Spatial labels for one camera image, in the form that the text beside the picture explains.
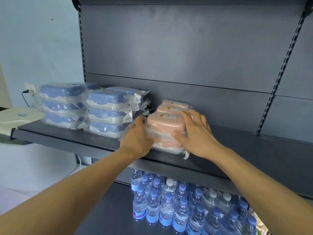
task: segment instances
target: white bottle cap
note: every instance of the white bottle cap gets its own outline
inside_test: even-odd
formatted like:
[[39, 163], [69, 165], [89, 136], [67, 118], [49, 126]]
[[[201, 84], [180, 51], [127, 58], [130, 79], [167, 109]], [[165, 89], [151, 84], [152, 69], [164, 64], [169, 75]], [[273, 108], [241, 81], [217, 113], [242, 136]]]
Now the white bottle cap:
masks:
[[223, 198], [226, 201], [230, 201], [232, 199], [232, 196], [229, 193], [224, 193], [223, 194]]
[[217, 197], [217, 193], [216, 193], [216, 191], [215, 190], [210, 190], [210, 192], [209, 192], [209, 196], [211, 197], [211, 198], [213, 198], [213, 199], [215, 199], [216, 197]]
[[166, 180], [166, 185], [167, 186], [173, 186], [173, 180], [172, 179], [167, 179]]

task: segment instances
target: power outlet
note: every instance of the power outlet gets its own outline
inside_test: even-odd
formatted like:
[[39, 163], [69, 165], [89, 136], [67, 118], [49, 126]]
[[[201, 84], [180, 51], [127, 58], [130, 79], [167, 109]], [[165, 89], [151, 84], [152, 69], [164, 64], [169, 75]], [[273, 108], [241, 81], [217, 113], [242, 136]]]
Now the power outlet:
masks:
[[37, 91], [35, 84], [30, 84], [30, 83], [24, 83], [24, 84], [25, 84], [25, 89], [26, 90], [33, 90], [34, 92]]

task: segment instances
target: wall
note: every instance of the wall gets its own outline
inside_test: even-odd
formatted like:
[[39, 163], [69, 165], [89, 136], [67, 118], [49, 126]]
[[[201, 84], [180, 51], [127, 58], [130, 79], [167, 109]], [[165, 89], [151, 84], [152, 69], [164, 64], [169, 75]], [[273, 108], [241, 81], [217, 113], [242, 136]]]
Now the wall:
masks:
[[3, 108], [12, 107], [12, 102], [9, 97], [7, 85], [5, 83], [4, 76], [2, 73], [1, 64], [0, 64], [0, 107], [3, 107]]
[[0, 63], [13, 107], [26, 106], [24, 83], [82, 82], [71, 0], [0, 0]]

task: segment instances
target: hand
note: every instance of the hand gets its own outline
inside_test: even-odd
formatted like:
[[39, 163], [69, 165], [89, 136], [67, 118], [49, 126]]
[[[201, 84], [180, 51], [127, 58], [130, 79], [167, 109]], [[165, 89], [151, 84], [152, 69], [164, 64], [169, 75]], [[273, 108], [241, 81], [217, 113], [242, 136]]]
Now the hand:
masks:
[[146, 156], [153, 144], [153, 139], [147, 139], [146, 137], [142, 118], [143, 116], [136, 118], [136, 124], [130, 126], [127, 134], [120, 143], [120, 149], [133, 154], [135, 160]]
[[189, 110], [188, 113], [181, 112], [185, 119], [188, 137], [175, 132], [171, 135], [192, 154], [215, 161], [217, 155], [220, 155], [227, 148], [214, 138], [204, 115], [195, 110]]

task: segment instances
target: blue bottle cap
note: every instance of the blue bottle cap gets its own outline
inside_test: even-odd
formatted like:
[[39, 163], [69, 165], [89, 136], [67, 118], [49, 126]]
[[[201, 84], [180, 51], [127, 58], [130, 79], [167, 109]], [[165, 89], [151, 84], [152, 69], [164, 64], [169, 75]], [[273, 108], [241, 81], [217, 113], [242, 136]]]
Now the blue bottle cap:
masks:
[[166, 198], [167, 200], [171, 200], [171, 199], [173, 198], [172, 193], [167, 192], [167, 193], [165, 194], [165, 198]]
[[143, 181], [143, 182], [147, 182], [147, 181], [148, 181], [148, 176], [147, 176], [147, 175], [143, 175], [142, 181]]
[[186, 185], [185, 185], [185, 184], [180, 184], [180, 185], [179, 185], [179, 189], [180, 189], [181, 191], [185, 191], [185, 190], [186, 190]]
[[217, 206], [214, 206], [212, 212], [215, 216], [221, 216], [221, 209]]
[[188, 202], [188, 200], [187, 200], [187, 197], [186, 197], [186, 196], [183, 196], [182, 198], [180, 198], [180, 203], [181, 203], [182, 205], [186, 205], [187, 202]]
[[159, 178], [155, 178], [154, 179], [154, 184], [157, 186], [160, 184], [160, 179]]
[[143, 185], [139, 185], [138, 189], [137, 189], [137, 192], [138, 193], [143, 193], [143, 190], [144, 190]]
[[239, 206], [243, 209], [247, 209], [248, 208], [248, 203], [244, 200], [240, 200], [239, 202]]
[[256, 225], [256, 218], [253, 217], [251, 214], [248, 215], [247, 221], [248, 221], [248, 223], [250, 223], [252, 226], [255, 226], [255, 225]]
[[202, 196], [202, 189], [197, 188], [197, 189], [196, 189], [196, 195], [197, 195], [197, 196]]
[[156, 189], [151, 189], [151, 197], [156, 197], [157, 196], [157, 190]]
[[200, 213], [202, 213], [202, 212], [204, 211], [204, 206], [203, 206], [203, 204], [198, 203], [198, 204], [197, 204], [197, 210], [198, 210]]
[[232, 209], [228, 214], [232, 219], [238, 219], [238, 213], [235, 210]]

